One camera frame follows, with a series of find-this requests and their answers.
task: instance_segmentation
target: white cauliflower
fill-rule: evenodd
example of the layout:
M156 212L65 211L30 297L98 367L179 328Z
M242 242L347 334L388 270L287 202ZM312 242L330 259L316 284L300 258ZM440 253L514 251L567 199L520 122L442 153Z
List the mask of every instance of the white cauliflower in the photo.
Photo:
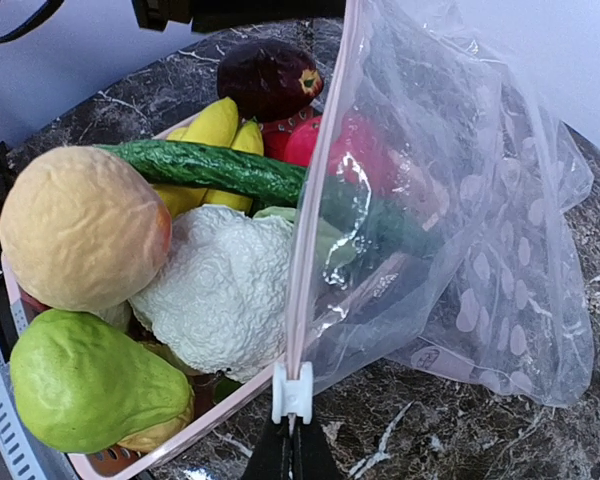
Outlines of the white cauliflower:
M220 205L178 217L165 266L129 302L187 365L246 382L284 348L292 226Z

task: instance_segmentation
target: transparent plastic bag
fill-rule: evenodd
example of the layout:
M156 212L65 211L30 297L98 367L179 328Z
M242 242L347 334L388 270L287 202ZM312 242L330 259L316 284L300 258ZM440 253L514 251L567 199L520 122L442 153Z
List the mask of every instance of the transparent plastic bag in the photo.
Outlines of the transparent plastic bag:
M563 213L592 175L489 45L448 1L347 2L287 302L289 374L311 360L318 392L385 356L554 406L589 385ZM326 261L318 218L342 232Z

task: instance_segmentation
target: plastic basket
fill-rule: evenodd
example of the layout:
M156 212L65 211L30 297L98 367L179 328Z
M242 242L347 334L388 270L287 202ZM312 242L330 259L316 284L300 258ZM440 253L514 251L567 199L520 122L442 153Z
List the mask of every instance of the plastic basket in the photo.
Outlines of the plastic basket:
M308 117L312 117L313 115L313 109L305 109L289 120L275 124L267 124L263 127L263 130L267 131L275 129L290 131L293 130L298 122ZM197 114L183 120L159 135L156 135L154 138L166 139L169 133L177 128L189 125L196 116ZM4 257L2 258L2 261L12 315L18 331L22 332L44 307L37 304L34 299L26 295L26 293L18 287L13 273L9 268L8 261ZM190 448L267 388L270 384L272 375L273 366L270 365L248 383L240 387L232 395L202 414L199 418L195 419L191 425L149 454L141 455L137 452L130 452L123 448L112 447L92 455L69 454L67 457L75 471L84 480L128 480L148 468L166 463Z

